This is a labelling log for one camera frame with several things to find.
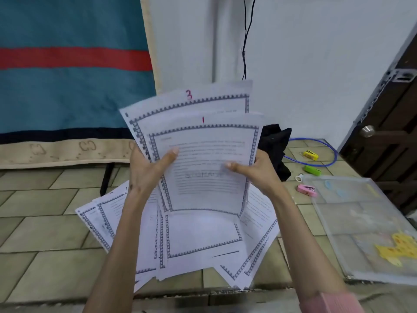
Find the black cloth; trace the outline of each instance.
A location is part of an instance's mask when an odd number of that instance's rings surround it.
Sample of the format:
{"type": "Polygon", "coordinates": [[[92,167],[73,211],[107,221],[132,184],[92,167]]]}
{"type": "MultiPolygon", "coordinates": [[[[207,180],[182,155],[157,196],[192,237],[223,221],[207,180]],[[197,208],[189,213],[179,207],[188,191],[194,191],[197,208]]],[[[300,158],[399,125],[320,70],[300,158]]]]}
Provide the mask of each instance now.
{"type": "Polygon", "coordinates": [[[290,135],[290,128],[282,131],[278,124],[264,126],[258,144],[258,149],[268,153],[275,172],[281,181],[286,181],[291,175],[289,169],[282,163],[284,150],[288,145],[290,135]]]}

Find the left hand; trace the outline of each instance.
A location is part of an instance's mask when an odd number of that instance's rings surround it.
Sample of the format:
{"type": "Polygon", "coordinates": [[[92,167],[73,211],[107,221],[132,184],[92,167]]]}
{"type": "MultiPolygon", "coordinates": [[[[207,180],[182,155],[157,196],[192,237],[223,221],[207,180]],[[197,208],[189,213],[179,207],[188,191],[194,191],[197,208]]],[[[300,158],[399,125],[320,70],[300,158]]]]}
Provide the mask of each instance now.
{"type": "Polygon", "coordinates": [[[151,163],[135,144],[130,159],[129,193],[136,192],[149,197],[165,170],[177,158],[178,153],[178,148],[171,149],[161,160],[151,163]]]}

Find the handwritten number 3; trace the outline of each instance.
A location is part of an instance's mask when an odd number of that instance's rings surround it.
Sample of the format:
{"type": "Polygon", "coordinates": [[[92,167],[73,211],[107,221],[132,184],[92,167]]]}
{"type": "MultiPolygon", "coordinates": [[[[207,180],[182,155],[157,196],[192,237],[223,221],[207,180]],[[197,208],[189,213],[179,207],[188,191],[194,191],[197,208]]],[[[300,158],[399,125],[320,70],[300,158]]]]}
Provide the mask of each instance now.
{"type": "Polygon", "coordinates": [[[187,98],[189,100],[191,100],[193,98],[193,96],[191,95],[191,91],[190,90],[185,90],[185,93],[187,93],[187,98]]]}

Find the black table leg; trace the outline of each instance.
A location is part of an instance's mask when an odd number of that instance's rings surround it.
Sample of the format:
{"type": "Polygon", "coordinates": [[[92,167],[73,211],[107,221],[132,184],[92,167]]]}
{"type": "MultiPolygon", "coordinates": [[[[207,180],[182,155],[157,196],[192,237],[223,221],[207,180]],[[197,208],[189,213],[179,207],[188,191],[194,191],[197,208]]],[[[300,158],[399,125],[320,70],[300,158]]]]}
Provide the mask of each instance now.
{"type": "Polygon", "coordinates": [[[101,183],[101,188],[100,188],[100,195],[101,196],[106,194],[107,187],[108,187],[108,182],[110,181],[110,176],[111,176],[111,173],[113,171],[113,168],[114,168],[114,162],[108,163],[106,165],[106,171],[104,172],[104,177],[103,177],[103,181],[101,183]]]}

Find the forearm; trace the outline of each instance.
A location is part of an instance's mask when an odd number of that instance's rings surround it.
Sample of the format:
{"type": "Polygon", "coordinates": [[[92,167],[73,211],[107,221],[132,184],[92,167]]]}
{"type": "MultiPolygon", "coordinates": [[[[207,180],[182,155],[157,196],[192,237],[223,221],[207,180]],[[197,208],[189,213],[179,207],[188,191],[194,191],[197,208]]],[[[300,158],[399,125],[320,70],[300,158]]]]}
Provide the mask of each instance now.
{"type": "Polygon", "coordinates": [[[141,216],[146,200],[130,193],[110,252],[84,308],[90,312],[131,312],[141,216]]]}
{"type": "Polygon", "coordinates": [[[291,195],[283,185],[280,186],[282,188],[277,189],[270,199],[276,211],[299,300],[307,300],[319,292],[346,292],[342,278],[311,234],[291,195]]]}

